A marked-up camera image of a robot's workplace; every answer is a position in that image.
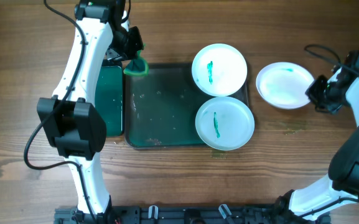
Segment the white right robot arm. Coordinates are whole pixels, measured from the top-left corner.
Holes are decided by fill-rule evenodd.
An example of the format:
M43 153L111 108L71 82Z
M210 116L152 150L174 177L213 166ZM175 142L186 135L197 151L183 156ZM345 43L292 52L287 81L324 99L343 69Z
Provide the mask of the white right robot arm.
M335 114L343 106L350 107L357 129L332 158L327 175L277 198L272 223L321 223L320 218L330 211L359 203L359 50L349 52L343 62L320 54L315 57L333 64L333 75L319 76L306 95L321 113Z

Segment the green yellow sponge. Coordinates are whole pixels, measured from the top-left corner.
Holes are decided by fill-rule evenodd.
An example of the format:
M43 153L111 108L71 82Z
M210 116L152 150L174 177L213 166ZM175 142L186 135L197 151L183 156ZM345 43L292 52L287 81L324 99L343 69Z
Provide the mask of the green yellow sponge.
M137 57L132 59L123 70L125 75L143 77L149 73L149 64L141 57L142 50L137 51Z

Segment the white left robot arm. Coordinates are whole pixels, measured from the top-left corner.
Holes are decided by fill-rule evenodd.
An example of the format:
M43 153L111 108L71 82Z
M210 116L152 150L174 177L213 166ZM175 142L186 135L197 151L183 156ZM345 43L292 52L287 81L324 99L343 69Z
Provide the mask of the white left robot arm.
M100 152L106 123L95 108L103 61L137 58L143 43L137 27L128 25L130 1L80 1L69 21L75 37L62 78L50 98L40 98L38 129L68 165L78 195L71 219L78 223L111 223L111 196L106 189Z

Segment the white plate tray corner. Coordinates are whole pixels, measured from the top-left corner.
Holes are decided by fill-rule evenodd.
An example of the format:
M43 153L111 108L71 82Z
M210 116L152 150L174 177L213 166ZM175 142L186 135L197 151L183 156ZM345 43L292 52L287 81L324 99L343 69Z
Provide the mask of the white plate tray corner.
M244 56L228 44L211 44L200 50L192 62L192 78L210 96L229 96L245 83L248 66Z

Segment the white plate tray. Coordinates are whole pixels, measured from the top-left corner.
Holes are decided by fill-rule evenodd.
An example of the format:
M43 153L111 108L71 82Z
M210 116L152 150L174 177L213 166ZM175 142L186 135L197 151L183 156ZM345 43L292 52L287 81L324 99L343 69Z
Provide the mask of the white plate tray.
M270 105L293 110L310 103L306 90L315 81L304 67L291 62L276 62L265 66L256 77L259 95Z
M221 96L206 101L199 108L195 129L206 145L221 151L232 151L251 139L255 121L244 102Z

